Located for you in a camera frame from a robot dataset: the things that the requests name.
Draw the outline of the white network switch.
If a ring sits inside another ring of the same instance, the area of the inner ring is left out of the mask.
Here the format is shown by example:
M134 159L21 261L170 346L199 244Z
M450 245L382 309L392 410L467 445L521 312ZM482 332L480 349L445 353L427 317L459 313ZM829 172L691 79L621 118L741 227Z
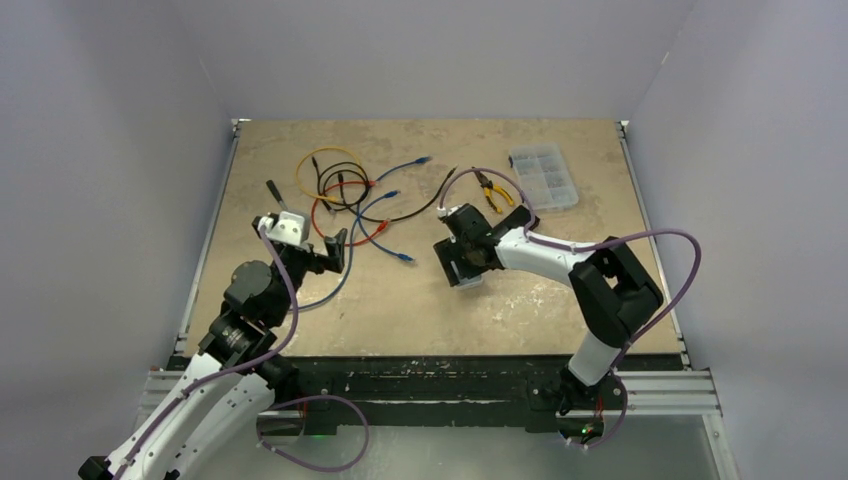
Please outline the white network switch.
M459 270L457 264L453 261L449 263L446 275L448 277L449 286L457 290L476 288L483 284L483 278L481 275L467 276Z

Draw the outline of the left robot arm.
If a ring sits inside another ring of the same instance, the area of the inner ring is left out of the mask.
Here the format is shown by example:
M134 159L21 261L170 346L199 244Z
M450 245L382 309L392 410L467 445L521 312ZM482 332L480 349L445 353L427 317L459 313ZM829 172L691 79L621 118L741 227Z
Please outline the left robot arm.
M292 405L299 371L281 355L290 342L274 332L299 315L296 293L309 273L340 273L347 231L317 253L304 232L261 217L255 227L272 256L233 272L211 323L174 387L140 427L106 456L92 456L82 479L188 479L232 435L268 409Z

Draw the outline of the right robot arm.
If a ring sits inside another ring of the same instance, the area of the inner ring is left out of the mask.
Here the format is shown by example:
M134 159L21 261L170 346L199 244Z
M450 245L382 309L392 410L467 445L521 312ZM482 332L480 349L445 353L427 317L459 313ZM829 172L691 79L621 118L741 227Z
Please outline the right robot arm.
M664 303L652 277L617 238L608 247L567 242L533 230L539 224L525 206L492 225L473 205L441 209L450 234L434 245L452 287L481 282L484 273L516 270L569 288L588 329L549 392L559 415L593 408L625 348Z

